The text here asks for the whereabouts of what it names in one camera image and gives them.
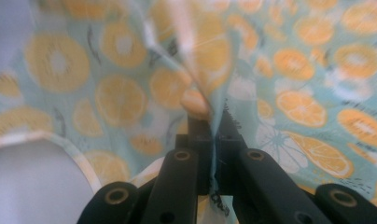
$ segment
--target fabric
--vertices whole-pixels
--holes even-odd
[[[377,205],[377,0],[31,9],[35,30],[0,71],[0,136],[54,133],[105,185],[173,149],[187,114],[215,132],[228,108],[302,188],[338,183]]]

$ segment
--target screw hole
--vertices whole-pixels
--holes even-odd
[[[262,161],[262,159],[264,159],[264,154],[262,154],[261,152],[256,152],[256,151],[249,151],[247,153],[247,156],[250,157],[250,159],[254,161]]]
[[[310,217],[310,215],[305,214],[305,213],[303,213],[303,212],[297,212],[297,213],[296,213],[296,220],[297,220],[300,224],[313,224],[313,220],[312,220],[312,218]]]
[[[338,189],[331,190],[330,197],[334,202],[346,207],[355,207],[357,205],[357,201],[352,195]]]
[[[160,215],[161,223],[173,223],[174,220],[175,220],[175,215],[173,213],[166,212]]]
[[[123,203],[130,193],[128,190],[123,188],[118,189],[111,189],[107,194],[105,195],[105,201],[109,204],[119,204]]]
[[[178,161],[186,161],[190,157],[189,153],[186,151],[178,151],[175,153],[175,159]]]

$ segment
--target patterned fabric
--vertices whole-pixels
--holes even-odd
[[[36,0],[32,11],[31,39],[0,71],[0,137],[54,133],[105,185],[173,149],[187,113],[215,131],[226,105],[246,143],[301,187],[338,183],[377,205],[377,0]]]

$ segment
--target black plastic part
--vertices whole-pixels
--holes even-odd
[[[92,197],[77,224],[128,224],[137,200],[138,191],[134,185],[108,184]]]
[[[188,117],[188,148],[195,151],[199,158],[197,186],[199,195],[209,193],[212,147],[212,133],[208,122]]]
[[[188,134],[177,134],[175,139],[175,148],[189,147],[189,135]]]
[[[148,198],[150,197],[150,193],[153,190],[154,184],[156,183],[156,179],[157,177],[153,178],[138,189],[139,198],[135,208],[133,209],[130,224],[137,224],[140,222],[142,215],[145,213]]]
[[[335,223],[377,224],[377,207],[345,186],[322,185],[316,189],[315,201]]]
[[[164,159],[140,223],[195,223],[197,172],[197,153],[183,148],[170,151]]]
[[[236,166],[264,223],[331,223],[266,152],[242,150]]]
[[[232,195],[236,182],[235,160],[239,151],[246,148],[232,117],[227,111],[223,116],[216,135],[216,174],[218,191],[221,195]]]
[[[262,224],[264,220],[253,202],[248,197],[244,185],[237,180],[234,197],[232,200],[232,207],[240,224]]]

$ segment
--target black metal bracket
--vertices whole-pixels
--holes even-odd
[[[377,223],[377,207],[352,189],[329,184],[305,193],[269,154],[247,148],[227,111],[215,138],[207,122],[188,119],[188,134],[176,136],[158,177],[139,189],[103,187],[78,223],[196,223],[197,196],[211,188],[213,145],[217,191],[233,196],[241,224]]]

